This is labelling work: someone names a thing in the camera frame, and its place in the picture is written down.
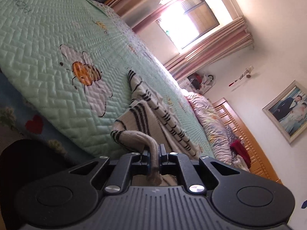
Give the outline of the white black striped sweater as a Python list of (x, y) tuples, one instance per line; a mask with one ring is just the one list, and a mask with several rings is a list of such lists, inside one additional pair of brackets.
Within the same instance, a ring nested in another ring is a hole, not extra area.
[(133, 152), (143, 152), (147, 147), (151, 167), (147, 177), (137, 176), (137, 185), (176, 185), (174, 175), (161, 175), (158, 171), (159, 146), (167, 152), (177, 152), (197, 159), (200, 146), (194, 144), (181, 127), (172, 109), (162, 96), (151, 89), (133, 70), (128, 73), (132, 99), (129, 108), (115, 120), (111, 137), (114, 142)]

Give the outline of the floral folded duvet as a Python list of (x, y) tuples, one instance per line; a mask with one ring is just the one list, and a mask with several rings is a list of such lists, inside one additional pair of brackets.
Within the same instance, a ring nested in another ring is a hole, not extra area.
[(230, 145), (235, 140), (240, 140), (239, 137), (223, 123), (211, 102), (194, 92), (189, 92), (185, 97), (205, 131), (214, 157), (226, 164), (247, 171), (248, 167), (243, 157), (230, 149)]

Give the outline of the red garment on pillows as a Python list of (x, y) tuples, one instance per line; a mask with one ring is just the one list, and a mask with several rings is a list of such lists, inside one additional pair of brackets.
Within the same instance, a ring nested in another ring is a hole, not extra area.
[(233, 151), (236, 155), (239, 155), (243, 158), (248, 169), (251, 168), (250, 156), (239, 140), (235, 140), (233, 143), (230, 144), (230, 150)]

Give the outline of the wooden headboard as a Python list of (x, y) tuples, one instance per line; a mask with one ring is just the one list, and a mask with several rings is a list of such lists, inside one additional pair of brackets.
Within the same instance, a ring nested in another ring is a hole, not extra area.
[(213, 106), (218, 112), (223, 123), (225, 125), (229, 125), (234, 134), (243, 140), (245, 149), (247, 150), (251, 159), (251, 168), (249, 169), (250, 172), (282, 184), (281, 179), (277, 176), (273, 166), (261, 149), (261, 146), (259, 146), (252, 133), (233, 110), (227, 100), (221, 98), (220, 100), (214, 102)]

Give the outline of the nightstand clutter with plush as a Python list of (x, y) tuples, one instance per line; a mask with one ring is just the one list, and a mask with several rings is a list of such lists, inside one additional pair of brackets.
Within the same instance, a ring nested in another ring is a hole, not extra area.
[(188, 92), (195, 92), (204, 95), (215, 84), (215, 76), (211, 74), (204, 74), (203, 76), (198, 73), (191, 74), (179, 82), (179, 86)]

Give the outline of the framed wedding photo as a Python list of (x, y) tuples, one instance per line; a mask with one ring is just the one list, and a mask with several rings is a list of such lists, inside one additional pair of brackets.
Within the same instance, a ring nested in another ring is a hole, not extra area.
[(295, 80), (262, 110), (292, 143), (306, 130), (306, 88)]

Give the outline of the hanging red tassel ornament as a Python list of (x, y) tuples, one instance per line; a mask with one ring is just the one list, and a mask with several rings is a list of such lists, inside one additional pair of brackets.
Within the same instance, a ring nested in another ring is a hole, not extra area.
[(244, 73), (241, 74), (241, 76), (239, 76), (238, 79), (234, 80), (232, 83), (229, 84), (229, 87), (234, 85), (236, 82), (242, 80), (244, 77), (251, 78), (251, 73), (252, 73), (253, 70), (254, 70), (254, 67), (252, 65), (250, 67), (246, 68)]

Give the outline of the blue patterned bed sheet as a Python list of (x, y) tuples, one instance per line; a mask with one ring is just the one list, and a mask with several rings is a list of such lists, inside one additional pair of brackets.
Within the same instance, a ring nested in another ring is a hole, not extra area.
[(94, 157), (60, 133), (1, 73), (1, 143), (39, 140), (74, 163)]

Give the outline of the green quilted bee bedspread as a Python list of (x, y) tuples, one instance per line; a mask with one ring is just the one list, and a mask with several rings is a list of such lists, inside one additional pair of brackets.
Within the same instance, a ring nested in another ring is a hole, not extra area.
[(92, 0), (1, 0), (1, 73), (93, 157), (126, 153), (110, 134), (131, 104), (129, 70), (162, 96), (201, 154), (212, 156), (177, 82), (113, 9)]

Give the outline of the pink curtain right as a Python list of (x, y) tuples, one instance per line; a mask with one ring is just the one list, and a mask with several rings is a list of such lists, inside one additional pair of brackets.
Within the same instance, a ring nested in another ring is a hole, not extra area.
[(204, 66), (252, 45), (253, 37), (245, 18), (238, 17), (167, 62), (164, 67), (179, 82)]

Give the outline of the window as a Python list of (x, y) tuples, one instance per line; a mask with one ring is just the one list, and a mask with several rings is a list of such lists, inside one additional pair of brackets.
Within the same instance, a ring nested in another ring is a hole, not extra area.
[(156, 20), (180, 53), (232, 21), (223, 0), (176, 2)]

